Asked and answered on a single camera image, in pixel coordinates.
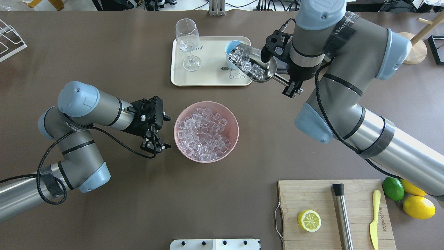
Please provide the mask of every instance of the metal muddler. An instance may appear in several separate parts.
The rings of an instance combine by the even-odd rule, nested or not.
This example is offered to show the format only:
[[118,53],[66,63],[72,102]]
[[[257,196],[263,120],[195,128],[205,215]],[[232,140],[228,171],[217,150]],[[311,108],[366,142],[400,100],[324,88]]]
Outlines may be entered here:
[[337,207],[341,221],[342,245],[345,250],[353,250],[352,233],[350,231],[349,217],[347,207],[345,206],[344,184],[333,184],[334,194],[336,195]]

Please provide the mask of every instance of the black cap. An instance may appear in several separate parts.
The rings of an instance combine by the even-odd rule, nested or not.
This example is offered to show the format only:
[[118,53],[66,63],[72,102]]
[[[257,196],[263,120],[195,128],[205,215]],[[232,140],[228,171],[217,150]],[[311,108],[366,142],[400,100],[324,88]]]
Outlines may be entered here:
[[336,196],[344,195],[344,184],[343,183],[333,184],[332,186],[333,186],[334,194]]

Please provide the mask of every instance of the blue cup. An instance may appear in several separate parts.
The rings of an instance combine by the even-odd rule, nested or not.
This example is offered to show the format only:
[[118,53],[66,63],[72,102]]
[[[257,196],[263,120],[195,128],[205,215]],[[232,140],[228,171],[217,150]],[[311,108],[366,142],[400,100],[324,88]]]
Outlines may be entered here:
[[230,52],[239,44],[241,44],[241,41],[234,40],[234,41],[227,43],[225,46],[226,63],[228,64],[228,67],[230,67],[232,69],[237,69],[237,67],[232,62],[230,62],[230,60],[228,59],[228,54],[230,54]]

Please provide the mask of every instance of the wooden stand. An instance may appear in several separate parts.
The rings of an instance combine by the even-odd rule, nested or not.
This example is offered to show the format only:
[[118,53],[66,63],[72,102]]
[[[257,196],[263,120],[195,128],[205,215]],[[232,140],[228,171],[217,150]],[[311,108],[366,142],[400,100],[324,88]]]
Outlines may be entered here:
[[434,29],[438,24],[444,21],[444,12],[439,13],[439,15],[435,17],[433,21],[425,20],[422,18],[418,18],[418,21],[427,24],[421,31],[419,31],[418,34],[414,35],[408,32],[399,33],[401,36],[409,39],[412,42],[412,50],[405,58],[405,64],[418,64],[425,59],[425,56],[427,55],[427,47],[425,46],[424,41],[422,41],[422,38],[427,35],[432,29]]
[[[38,5],[42,0],[32,0],[32,1],[26,1],[24,2],[28,7],[30,8],[34,8],[36,5]],[[62,0],[48,0],[52,6],[54,6],[54,8],[56,10],[61,10],[65,7],[64,3]]]

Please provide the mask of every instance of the lemon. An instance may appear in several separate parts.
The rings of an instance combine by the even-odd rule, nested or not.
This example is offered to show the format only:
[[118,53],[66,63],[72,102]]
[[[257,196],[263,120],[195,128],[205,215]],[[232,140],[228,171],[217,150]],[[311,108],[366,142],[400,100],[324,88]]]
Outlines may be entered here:
[[305,231],[316,232],[321,227],[321,217],[313,210],[304,210],[297,216],[297,222]]
[[387,177],[382,182],[382,189],[384,194],[394,201],[400,201],[404,198],[404,188],[401,182],[393,177]]
[[401,184],[404,187],[404,191],[406,193],[417,195],[417,196],[426,195],[426,193],[422,189],[418,188],[417,186],[413,185],[412,183],[410,183],[406,180],[401,180]]
[[435,205],[422,196],[410,196],[402,204],[404,211],[416,219],[428,219],[435,215]]

